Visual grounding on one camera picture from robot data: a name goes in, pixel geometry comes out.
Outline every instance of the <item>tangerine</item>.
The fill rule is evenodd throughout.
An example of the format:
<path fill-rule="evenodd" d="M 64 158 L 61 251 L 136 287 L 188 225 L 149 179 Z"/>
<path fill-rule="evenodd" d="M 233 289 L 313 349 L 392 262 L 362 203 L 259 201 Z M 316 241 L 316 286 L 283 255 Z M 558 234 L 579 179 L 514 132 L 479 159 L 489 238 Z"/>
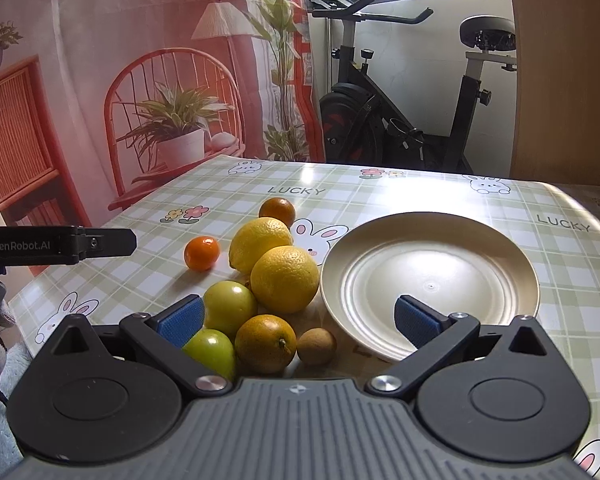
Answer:
<path fill-rule="evenodd" d="M 286 225 L 287 228 L 291 229 L 291 226 L 296 221 L 296 209 L 286 198 L 269 198 L 260 207 L 258 216 L 260 218 L 264 216 L 276 218 Z"/>
<path fill-rule="evenodd" d="M 220 256 L 220 244 L 211 236 L 193 238 L 184 248 L 184 262 L 191 270 L 203 272 L 214 266 Z"/>

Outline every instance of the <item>bike seat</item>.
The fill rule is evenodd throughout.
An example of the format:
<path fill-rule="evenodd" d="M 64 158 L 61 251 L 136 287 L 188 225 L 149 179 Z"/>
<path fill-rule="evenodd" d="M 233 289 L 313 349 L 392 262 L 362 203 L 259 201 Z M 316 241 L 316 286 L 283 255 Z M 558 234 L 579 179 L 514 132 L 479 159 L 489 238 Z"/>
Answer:
<path fill-rule="evenodd" d="M 516 27 L 511 20 L 497 16 L 472 16 L 460 25 L 460 41 L 481 50 L 516 49 Z"/>

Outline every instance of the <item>white wall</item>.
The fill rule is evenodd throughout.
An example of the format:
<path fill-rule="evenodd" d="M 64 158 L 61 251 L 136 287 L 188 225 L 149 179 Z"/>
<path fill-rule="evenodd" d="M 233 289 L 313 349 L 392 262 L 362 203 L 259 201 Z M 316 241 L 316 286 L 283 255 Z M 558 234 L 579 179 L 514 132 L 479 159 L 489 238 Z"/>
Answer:
<path fill-rule="evenodd" d="M 365 12 L 413 17 L 426 7 L 434 14 L 419 25 L 362 22 L 356 27 L 356 48 L 375 56 L 369 75 L 414 126 L 428 134 L 448 136 L 462 74 L 466 68 L 458 28 L 469 16 L 494 14 L 513 19 L 511 0 L 403 0 L 374 4 Z M 327 47 L 323 18 L 311 19 L 311 37 L 318 94 L 326 88 Z M 333 23 L 333 47 L 342 38 L 342 22 Z M 482 87 L 493 96 L 488 107 L 478 104 L 465 154 L 475 173 L 509 176 L 516 113 L 516 75 L 486 63 Z"/>

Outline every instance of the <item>plate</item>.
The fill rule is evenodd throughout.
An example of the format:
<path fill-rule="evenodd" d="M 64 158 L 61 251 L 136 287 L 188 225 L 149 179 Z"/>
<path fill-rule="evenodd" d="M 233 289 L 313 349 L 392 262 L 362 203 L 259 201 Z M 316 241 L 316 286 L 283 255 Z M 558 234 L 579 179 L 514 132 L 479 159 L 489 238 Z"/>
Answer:
<path fill-rule="evenodd" d="M 403 294 L 485 324 L 534 316 L 540 297 L 536 272 L 515 243 L 475 220 L 435 212 L 384 216 L 351 230 L 322 264 L 320 292 L 345 332 L 395 361 L 415 351 L 394 325 Z"/>

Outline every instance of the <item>curtain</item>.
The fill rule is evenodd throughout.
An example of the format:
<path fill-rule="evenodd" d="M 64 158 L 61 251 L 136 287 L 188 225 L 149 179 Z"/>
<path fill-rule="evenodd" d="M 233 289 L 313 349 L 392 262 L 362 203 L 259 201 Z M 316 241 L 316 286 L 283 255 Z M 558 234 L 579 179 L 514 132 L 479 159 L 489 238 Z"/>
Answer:
<path fill-rule="evenodd" d="M 101 225 L 219 153 L 321 162 L 313 75 L 304 0 L 0 0 L 2 217 Z"/>

